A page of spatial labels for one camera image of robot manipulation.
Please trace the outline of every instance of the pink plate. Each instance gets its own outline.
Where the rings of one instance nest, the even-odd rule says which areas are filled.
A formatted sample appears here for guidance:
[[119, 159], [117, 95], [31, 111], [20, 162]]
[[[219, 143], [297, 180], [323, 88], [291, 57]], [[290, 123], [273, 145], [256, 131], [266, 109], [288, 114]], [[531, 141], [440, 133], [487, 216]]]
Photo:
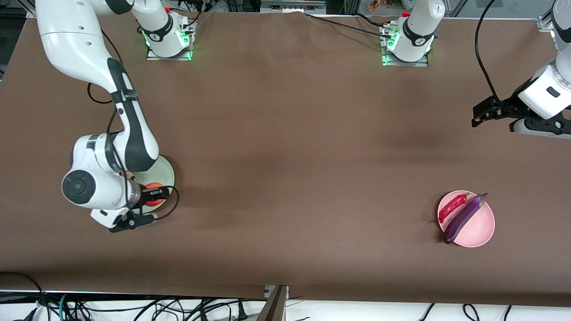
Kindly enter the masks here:
[[[470, 202], [477, 195], [468, 191], [454, 191], [446, 194], [446, 196], [443, 197], [440, 201], [440, 204], [438, 205], [438, 211], [436, 212], [437, 220], [440, 210], [446, 206], [446, 204], [448, 204], [448, 202], [450, 202], [454, 197], [462, 194], [468, 194], [468, 200], [466, 203], [453, 210], [452, 213], [450, 213], [450, 215], [444, 219], [444, 223], [441, 224], [440, 221], [438, 222], [438, 224], [440, 224], [440, 228], [442, 228], [443, 231], [446, 230], [454, 216], [456, 216], [456, 214], [458, 214], [458, 212], [460, 212], [462, 208], [464, 208], [464, 206], [466, 206], [466, 204], [468, 204], [468, 202]], [[460, 230], [460, 233], [458, 233], [454, 243], [464, 247], [482, 246], [486, 244], [490, 238], [492, 238], [495, 228], [496, 221], [494, 220], [494, 214], [492, 213], [492, 209], [488, 205], [488, 202], [486, 202], [482, 208], [480, 208], [478, 212], [476, 212], [474, 216], [472, 216], [472, 218], [466, 222], [466, 225], [464, 225], [462, 230]]]

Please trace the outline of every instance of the plate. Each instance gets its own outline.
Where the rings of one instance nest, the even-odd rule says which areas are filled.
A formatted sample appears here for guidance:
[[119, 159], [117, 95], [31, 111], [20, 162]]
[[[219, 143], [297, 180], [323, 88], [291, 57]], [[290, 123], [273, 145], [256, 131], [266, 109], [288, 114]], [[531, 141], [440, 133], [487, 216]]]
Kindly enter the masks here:
[[[149, 183], [161, 183], [163, 186], [174, 186], [175, 185], [175, 172], [172, 170], [171, 163], [167, 161], [166, 158], [159, 155], [159, 158], [151, 166], [148, 171], [144, 172], [134, 172], [135, 181], [139, 184], [146, 185]], [[154, 211], [161, 204], [153, 207], [148, 207], [143, 205], [143, 213]]]
[[[446, 194], [442, 198], [440, 204], [438, 205], [438, 211], [436, 211], [436, 219], [438, 220], [438, 213], [440, 210], [448, 204], [454, 197], [462, 194], [468, 194], [468, 200], [462, 206], [453, 210], [448, 217], [444, 219], [444, 223], [438, 224], [440, 228], [445, 231], [452, 219], [458, 214], [466, 204], [468, 204], [477, 195], [469, 191], [454, 191]], [[494, 229], [496, 228], [496, 220], [494, 219], [494, 214], [488, 202], [484, 205], [470, 218], [466, 225], [460, 230], [458, 236], [454, 240], [454, 243], [464, 246], [464, 247], [478, 247], [486, 244], [494, 234]]]

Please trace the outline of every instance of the white floor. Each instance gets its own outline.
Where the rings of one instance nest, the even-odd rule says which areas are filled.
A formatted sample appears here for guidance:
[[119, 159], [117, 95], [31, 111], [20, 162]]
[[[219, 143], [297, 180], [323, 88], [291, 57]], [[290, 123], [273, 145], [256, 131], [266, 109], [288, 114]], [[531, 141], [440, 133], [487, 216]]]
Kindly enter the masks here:
[[[123, 309], [132, 307], [143, 307], [149, 304], [150, 300], [139, 301], [100, 301], [88, 302], [86, 307], [94, 309]], [[199, 300], [181, 300], [183, 308], [190, 310], [194, 308]], [[263, 307], [264, 302], [244, 302], [244, 309], [247, 315], [255, 316]], [[428, 303], [383, 303], [383, 302], [339, 302], [339, 301], [303, 301], [289, 300], [286, 308], [285, 321], [297, 321], [309, 317], [308, 321], [418, 321], [422, 318]], [[33, 308], [34, 303], [20, 304], [0, 304], [0, 321], [14, 321], [23, 319]], [[179, 309], [178, 304], [171, 307]], [[237, 304], [231, 305], [232, 320], [238, 316]], [[481, 321], [502, 321], [507, 306], [475, 305]], [[92, 312], [92, 321], [133, 321], [139, 310], [125, 312]], [[150, 321], [155, 309], [147, 310], [138, 321]], [[217, 309], [207, 313], [209, 321], [226, 321], [229, 316], [228, 307]], [[182, 315], [177, 316], [162, 313], [156, 321], [180, 321]], [[52, 320], [59, 320], [52, 313]], [[39, 308], [33, 319], [34, 321], [47, 320], [45, 308]], [[462, 311], [462, 304], [436, 304], [427, 317], [427, 321], [469, 321]], [[527, 307], [514, 306], [510, 311], [508, 321], [570, 321], [571, 308], [560, 307]]]

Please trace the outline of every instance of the eggplant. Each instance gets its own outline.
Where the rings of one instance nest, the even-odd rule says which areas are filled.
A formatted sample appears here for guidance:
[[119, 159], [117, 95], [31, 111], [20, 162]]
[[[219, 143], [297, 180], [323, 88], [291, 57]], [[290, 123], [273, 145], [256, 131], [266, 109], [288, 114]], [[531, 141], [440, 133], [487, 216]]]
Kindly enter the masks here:
[[486, 196], [488, 196], [488, 193], [476, 196], [454, 216], [444, 232], [444, 243], [452, 244], [454, 242], [464, 225], [486, 203]]

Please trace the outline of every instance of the red chili pepper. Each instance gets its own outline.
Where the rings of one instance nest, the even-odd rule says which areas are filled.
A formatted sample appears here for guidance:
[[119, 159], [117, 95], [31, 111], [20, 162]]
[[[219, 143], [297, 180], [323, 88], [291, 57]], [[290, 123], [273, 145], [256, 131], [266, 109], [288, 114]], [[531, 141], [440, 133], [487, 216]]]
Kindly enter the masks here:
[[438, 220], [440, 223], [444, 223], [444, 219], [452, 213], [453, 210], [457, 209], [460, 205], [466, 203], [468, 200], [468, 194], [462, 194], [454, 197], [448, 204], [446, 204], [440, 213], [438, 214]]

